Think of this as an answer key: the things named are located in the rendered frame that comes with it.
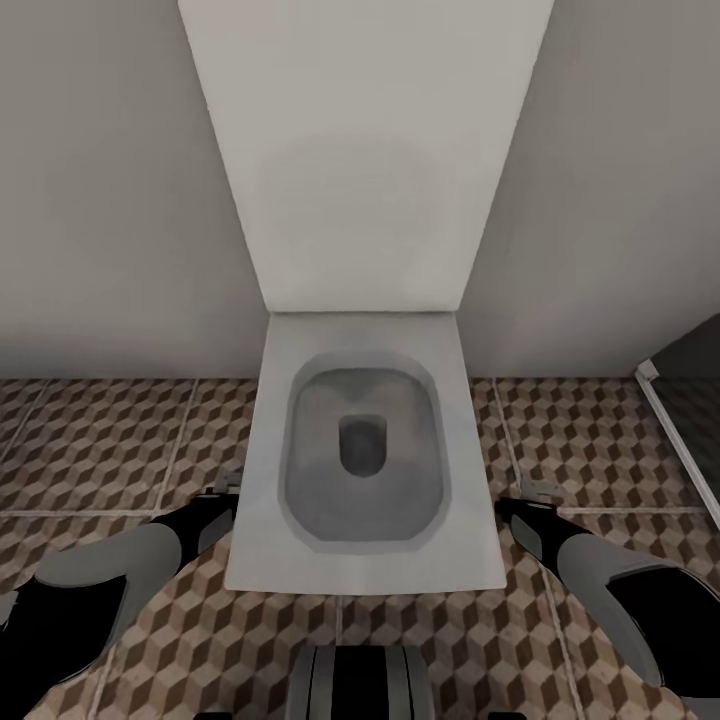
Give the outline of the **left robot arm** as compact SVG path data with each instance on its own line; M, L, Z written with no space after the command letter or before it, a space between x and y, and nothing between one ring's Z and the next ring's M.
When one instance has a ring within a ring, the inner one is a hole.
M0 720L23 720L49 689L88 671L148 602L236 519L243 474L151 523L47 557L0 596Z

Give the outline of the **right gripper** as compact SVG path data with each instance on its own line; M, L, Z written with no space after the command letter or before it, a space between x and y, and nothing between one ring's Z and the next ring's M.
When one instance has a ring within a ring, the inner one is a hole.
M515 513L520 513L520 508L529 500L511 499L511 497L503 497L501 501L496 501L496 514L501 514L503 523L512 523Z

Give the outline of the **robot trunk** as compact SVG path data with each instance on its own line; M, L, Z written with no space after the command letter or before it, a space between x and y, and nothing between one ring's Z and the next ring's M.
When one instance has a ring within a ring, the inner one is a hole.
M295 661L285 720L435 720L417 646L306 646Z

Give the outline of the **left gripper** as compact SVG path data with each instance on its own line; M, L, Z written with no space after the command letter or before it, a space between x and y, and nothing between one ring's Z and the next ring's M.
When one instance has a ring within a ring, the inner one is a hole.
M240 494L226 494L226 493L220 493L220 496L224 496L224 500L220 500L224 504L227 504L227 507L230 507L232 509L232 520L236 519L238 504L239 504L239 495Z

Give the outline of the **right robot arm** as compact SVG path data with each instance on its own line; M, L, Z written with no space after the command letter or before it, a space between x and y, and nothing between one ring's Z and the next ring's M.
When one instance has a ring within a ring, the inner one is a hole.
M557 516L537 496L562 498L558 482L522 479L520 499L496 514L589 612L627 665L676 693L699 720L720 720L720 593L672 561L611 543Z

